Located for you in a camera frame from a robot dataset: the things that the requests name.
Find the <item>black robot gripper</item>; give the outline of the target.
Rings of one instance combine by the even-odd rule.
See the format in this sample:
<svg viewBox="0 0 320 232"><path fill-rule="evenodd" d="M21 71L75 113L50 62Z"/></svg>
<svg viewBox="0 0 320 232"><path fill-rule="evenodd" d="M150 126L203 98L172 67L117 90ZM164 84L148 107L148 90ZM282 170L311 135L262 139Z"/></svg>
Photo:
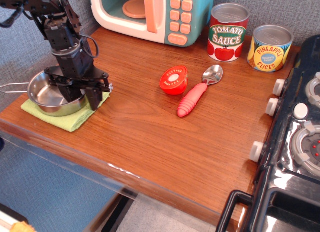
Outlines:
<svg viewBox="0 0 320 232"><path fill-rule="evenodd" d="M111 92L113 85L109 74L94 65L95 56L89 42L76 41L68 49L52 48L51 53L58 65L44 71L57 84L63 97L72 102L78 98L78 89L85 90L91 109L96 111L103 99L102 91Z"/></svg>

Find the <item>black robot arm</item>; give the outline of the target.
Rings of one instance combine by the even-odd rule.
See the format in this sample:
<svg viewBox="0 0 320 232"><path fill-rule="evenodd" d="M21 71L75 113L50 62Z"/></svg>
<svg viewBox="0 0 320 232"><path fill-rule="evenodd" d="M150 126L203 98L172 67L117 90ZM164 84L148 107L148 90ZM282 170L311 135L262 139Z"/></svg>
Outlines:
<svg viewBox="0 0 320 232"><path fill-rule="evenodd" d="M66 116L90 105L95 111L104 92L112 91L109 74L94 65L99 55L92 53L88 40L81 34L79 15L69 0L0 0L0 6L14 13L1 22L9 28L24 14L34 20L51 46L58 65L47 67L28 84L30 100L44 114Z"/></svg>

